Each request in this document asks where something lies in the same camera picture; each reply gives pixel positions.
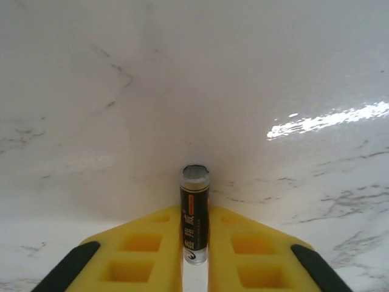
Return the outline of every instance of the glossy surface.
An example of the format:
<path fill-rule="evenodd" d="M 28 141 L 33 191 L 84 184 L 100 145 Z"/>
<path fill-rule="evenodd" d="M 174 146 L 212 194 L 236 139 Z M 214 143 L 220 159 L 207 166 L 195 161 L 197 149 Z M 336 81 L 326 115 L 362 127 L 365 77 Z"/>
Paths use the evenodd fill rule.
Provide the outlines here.
<path fill-rule="evenodd" d="M 178 171 L 197 162 L 214 204 L 307 241 L 353 290 L 385 291 L 388 14 L 386 1 L 1 1 L 0 290 L 178 203 Z"/>

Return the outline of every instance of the orange stripe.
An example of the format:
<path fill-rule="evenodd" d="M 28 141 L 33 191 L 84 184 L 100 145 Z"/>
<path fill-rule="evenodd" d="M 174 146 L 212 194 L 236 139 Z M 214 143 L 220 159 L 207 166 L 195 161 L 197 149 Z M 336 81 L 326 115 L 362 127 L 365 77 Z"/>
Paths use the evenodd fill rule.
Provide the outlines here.
<path fill-rule="evenodd" d="M 193 204 L 193 195 L 189 195 L 189 215 L 195 214 L 195 204 Z"/>

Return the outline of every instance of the battery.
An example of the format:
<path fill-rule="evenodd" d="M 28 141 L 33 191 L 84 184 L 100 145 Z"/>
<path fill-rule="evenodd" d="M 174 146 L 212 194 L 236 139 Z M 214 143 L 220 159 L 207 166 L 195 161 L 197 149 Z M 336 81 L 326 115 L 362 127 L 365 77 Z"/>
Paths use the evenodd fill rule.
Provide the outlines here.
<path fill-rule="evenodd" d="M 180 171 L 181 228 L 184 258 L 192 265 L 207 260 L 209 235 L 210 174 L 200 164 L 189 164 Z"/>

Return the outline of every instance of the black rubber strip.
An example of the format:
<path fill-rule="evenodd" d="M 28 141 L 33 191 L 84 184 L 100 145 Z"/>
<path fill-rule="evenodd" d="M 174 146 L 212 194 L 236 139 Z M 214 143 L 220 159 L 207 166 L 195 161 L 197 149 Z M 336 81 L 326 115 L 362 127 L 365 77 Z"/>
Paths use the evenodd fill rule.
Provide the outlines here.
<path fill-rule="evenodd" d="M 88 242 L 72 249 L 32 292 L 65 292 L 99 247 L 99 242 Z"/>
<path fill-rule="evenodd" d="M 352 292 L 320 254 L 302 245 L 292 245 L 291 250 L 322 292 Z"/>

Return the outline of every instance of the marble surface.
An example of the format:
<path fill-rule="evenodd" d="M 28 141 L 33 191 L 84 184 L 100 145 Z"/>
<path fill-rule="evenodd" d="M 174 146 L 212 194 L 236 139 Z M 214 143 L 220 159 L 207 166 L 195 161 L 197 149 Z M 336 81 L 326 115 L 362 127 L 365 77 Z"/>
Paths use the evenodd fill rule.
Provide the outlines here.
<path fill-rule="evenodd" d="M 212 203 L 389 291 L 388 1 L 0 1 L 0 291 L 85 237 Z M 185 276 L 205 291 L 206 270 Z"/>

